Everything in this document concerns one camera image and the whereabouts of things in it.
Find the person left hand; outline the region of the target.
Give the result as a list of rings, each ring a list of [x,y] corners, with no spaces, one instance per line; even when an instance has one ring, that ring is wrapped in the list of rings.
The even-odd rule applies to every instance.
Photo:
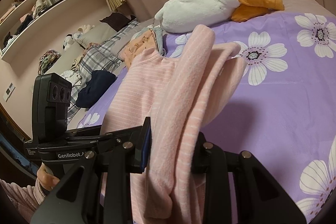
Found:
[[[59,183],[59,179],[47,172],[47,167],[42,163],[37,171],[37,178],[41,186],[48,191],[51,191]]]

